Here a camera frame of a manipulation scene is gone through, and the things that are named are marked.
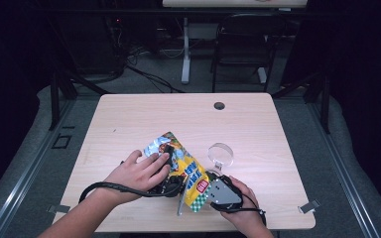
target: hand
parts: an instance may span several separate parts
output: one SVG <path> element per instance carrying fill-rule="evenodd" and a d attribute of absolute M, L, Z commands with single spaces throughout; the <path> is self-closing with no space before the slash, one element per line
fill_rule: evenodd
<path fill-rule="evenodd" d="M 259 207 L 255 193 L 245 183 L 230 176 L 233 185 L 240 189 L 243 194 L 243 208 Z M 247 237 L 273 237 L 272 233 L 265 227 L 262 218 L 256 211 L 238 211 L 234 213 L 221 212 L 221 215 L 233 223 L 233 225 Z"/>
<path fill-rule="evenodd" d="M 137 163 L 138 158 L 141 156 L 141 151 L 137 150 L 132 152 L 128 159 L 118 166 L 104 181 L 146 191 L 166 178 L 169 174 L 170 166 L 163 166 L 163 164 L 169 158 L 168 153 L 164 153 L 160 157 L 155 153 L 146 160 Z M 130 192 L 119 192 L 109 188 L 104 189 L 109 191 L 107 195 L 110 195 L 111 201 L 114 202 L 115 205 L 129 202 L 140 197 Z"/>

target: colorful packaging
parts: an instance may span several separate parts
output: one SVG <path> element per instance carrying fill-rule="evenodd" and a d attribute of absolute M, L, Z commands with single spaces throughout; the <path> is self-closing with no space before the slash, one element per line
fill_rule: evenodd
<path fill-rule="evenodd" d="M 189 177 L 188 186 L 185 193 L 185 204 L 194 212 L 198 212 L 205 204 L 207 194 L 211 188 L 208 175 L 200 163 L 191 156 L 191 154 L 181 145 L 172 132 L 154 140 L 147 148 L 144 154 L 149 157 L 153 153 L 163 153 L 166 145 L 174 149 L 172 155 L 173 166 L 169 176 Z"/>

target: left hand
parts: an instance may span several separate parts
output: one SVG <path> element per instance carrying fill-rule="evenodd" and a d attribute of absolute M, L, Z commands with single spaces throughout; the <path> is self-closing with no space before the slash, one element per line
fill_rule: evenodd
<path fill-rule="evenodd" d="M 170 172 L 170 166 L 165 165 L 169 158 L 168 153 L 159 157 L 157 153 L 151 155 L 146 160 L 137 163 L 142 156 L 141 151 L 134 151 L 128 159 L 118 166 L 104 180 L 128 186 L 137 190 L 147 191 L 159 184 Z M 130 192 L 119 192 L 109 189 L 110 196 L 116 205 L 138 199 L 140 196 Z"/>

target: right hand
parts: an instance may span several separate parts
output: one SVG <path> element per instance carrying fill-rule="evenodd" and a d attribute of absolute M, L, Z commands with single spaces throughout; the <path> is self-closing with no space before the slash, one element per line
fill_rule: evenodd
<path fill-rule="evenodd" d="M 233 185 L 240 189 L 243 194 L 242 208 L 257 208 L 259 207 L 255 193 L 241 180 L 230 176 Z M 272 233 L 265 227 L 262 218 L 256 211 L 238 211 L 234 213 L 220 212 L 221 215 L 230 221 L 241 233 L 247 237 L 273 237 Z"/>

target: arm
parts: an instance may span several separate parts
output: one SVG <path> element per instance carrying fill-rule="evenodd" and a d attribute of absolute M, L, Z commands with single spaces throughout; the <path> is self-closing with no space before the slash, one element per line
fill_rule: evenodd
<path fill-rule="evenodd" d="M 138 190 L 148 190 L 159 184 L 170 171 L 170 166 L 163 167 L 169 154 L 163 154 L 160 158 L 153 154 L 147 160 L 137 163 L 141 156 L 140 151 L 132 152 L 125 163 L 118 166 L 104 181 Z M 113 208 L 139 197 L 129 192 L 98 188 L 40 237 L 90 237 Z"/>
<path fill-rule="evenodd" d="M 237 186 L 241 190 L 243 195 L 243 206 L 245 208 L 254 207 L 253 203 L 245 196 L 249 196 L 259 206 L 255 193 L 242 181 L 230 177 L 233 185 Z M 271 231 L 265 227 L 262 222 L 261 216 L 256 211 L 239 211 L 236 213 L 221 212 L 221 215 L 233 223 L 233 225 L 248 238 L 273 238 Z"/>

